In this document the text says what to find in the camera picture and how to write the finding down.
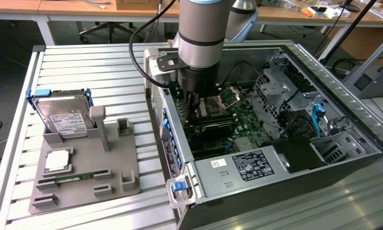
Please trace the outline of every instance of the metal bracket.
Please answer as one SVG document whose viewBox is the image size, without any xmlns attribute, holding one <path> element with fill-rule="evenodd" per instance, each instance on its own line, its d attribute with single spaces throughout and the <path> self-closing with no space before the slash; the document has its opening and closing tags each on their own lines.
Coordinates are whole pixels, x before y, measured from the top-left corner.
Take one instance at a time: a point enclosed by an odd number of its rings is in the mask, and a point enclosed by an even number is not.
<svg viewBox="0 0 383 230">
<path fill-rule="evenodd" d="M 182 60 L 179 59 L 176 53 L 159 56 L 156 59 L 156 64 L 159 71 L 162 72 L 188 67 L 188 65 L 186 65 L 186 63 L 183 63 Z"/>
</svg>

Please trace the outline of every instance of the blue cable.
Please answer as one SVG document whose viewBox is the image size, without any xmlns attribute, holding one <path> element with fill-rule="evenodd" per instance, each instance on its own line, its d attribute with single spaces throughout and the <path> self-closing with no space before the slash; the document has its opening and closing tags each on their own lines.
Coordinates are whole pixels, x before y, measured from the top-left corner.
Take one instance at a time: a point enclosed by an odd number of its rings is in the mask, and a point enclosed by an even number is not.
<svg viewBox="0 0 383 230">
<path fill-rule="evenodd" d="M 316 131 L 317 131 L 317 137 L 320 137 L 319 126 L 317 126 L 317 121 L 316 121 L 316 111 L 317 110 L 319 110 L 319 106 L 313 105 L 313 107 L 312 107 L 312 122 L 313 122 L 313 126 L 316 128 Z"/>
</svg>

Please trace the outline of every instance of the hard drive label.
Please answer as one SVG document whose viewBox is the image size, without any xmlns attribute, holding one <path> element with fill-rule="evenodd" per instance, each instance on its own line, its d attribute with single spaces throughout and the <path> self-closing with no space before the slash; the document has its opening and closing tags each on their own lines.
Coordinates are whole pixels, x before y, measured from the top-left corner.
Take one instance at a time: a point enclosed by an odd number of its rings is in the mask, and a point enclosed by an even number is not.
<svg viewBox="0 0 383 230">
<path fill-rule="evenodd" d="M 49 116 L 59 135 L 85 133 L 86 127 L 81 113 Z"/>
<path fill-rule="evenodd" d="M 243 181 L 273 174 L 273 170 L 260 150 L 232 156 L 232 161 Z"/>
</svg>

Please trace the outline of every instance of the robotic arm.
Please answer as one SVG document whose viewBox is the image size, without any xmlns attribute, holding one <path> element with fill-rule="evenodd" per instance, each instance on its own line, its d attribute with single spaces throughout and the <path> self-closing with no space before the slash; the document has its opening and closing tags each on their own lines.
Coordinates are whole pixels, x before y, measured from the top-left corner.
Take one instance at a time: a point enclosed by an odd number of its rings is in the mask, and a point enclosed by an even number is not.
<svg viewBox="0 0 383 230">
<path fill-rule="evenodd" d="M 178 83 L 196 103 L 215 84 L 223 40 L 242 42 L 256 19 L 255 0 L 180 0 Z"/>
</svg>

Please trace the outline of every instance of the power supply label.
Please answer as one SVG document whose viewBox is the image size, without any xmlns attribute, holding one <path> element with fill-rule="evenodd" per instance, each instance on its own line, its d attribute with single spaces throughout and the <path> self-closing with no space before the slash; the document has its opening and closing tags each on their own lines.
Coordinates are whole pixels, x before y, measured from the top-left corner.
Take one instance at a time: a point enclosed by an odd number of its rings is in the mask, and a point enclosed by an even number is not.
<svg viewBox="0 0 383 230">
<path fill-rule="evenodd" d="M 260 150 L 232 156 L 232 161 L 243 181 L 273 174 L 273 170 Z"/>
</svg>

